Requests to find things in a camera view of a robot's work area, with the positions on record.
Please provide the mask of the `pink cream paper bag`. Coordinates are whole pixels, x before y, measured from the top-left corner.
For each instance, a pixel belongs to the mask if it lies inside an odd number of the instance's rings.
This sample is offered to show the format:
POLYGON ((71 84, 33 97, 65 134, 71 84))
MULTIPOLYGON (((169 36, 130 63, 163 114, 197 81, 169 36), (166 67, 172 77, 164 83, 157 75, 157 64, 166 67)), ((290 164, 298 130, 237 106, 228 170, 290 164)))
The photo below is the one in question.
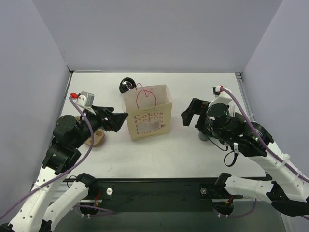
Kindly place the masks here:
POLYGON ((136 87, 122 94, 132 141, 170 133, 172 99, 167 85, 136 87))

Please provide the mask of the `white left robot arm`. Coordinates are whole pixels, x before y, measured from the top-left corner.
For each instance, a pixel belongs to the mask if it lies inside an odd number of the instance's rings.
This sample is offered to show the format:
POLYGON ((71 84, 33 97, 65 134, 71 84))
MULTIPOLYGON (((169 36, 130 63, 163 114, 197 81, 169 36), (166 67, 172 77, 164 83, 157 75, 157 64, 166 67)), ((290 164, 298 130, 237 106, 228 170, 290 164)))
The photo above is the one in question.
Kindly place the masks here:
POLYGON ((94 138, 98 129, 118 132, 128 113, 116 113, 112 107, 93 106, 80 117, 64 115, 56 122, 52 144, 46 152, 32 190, 19 203, 23 206, 2 232, 51 232, 59 221, 83 198, 98 193, 98 180, 86 173, 77 176, 72 186, 55 202, 52 198, 68 174, 81 164, 79 147, 94 138))

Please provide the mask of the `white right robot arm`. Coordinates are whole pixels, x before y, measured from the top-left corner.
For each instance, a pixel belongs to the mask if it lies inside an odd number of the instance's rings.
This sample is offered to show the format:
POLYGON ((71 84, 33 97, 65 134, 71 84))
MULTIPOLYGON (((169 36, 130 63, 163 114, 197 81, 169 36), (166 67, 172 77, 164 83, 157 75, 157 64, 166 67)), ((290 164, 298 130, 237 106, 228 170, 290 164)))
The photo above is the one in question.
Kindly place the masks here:
POLYGON ((281 152, 262 125, 247 122, 240 113, 231 115, 231 101, 222 97, 211 102, 192 98, 188 108, 181 114, 182 124, 189 126, 193 116, 198 115, 195 128, 199 133, 231 149, 234 157, 229 167, 235 165, 237 157, 242 154, 257 163, 270 179, 255 180, 221 173, 209 190, 210 196, 255 198, 271 204, 282 214, 307 216, 309 179, 290 162, 288 154, 281 152))

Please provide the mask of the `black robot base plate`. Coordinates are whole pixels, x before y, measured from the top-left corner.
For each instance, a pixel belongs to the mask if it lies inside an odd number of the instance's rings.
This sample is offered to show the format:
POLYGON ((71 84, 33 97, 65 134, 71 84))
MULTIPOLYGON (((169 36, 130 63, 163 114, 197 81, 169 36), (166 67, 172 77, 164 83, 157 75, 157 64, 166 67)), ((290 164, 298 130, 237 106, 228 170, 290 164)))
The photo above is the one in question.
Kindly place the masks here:
POLYGON ((99 179, 79 203, 83 214, 124 212, 211 212, 215 201, 230 199, 216 178, 99 179))

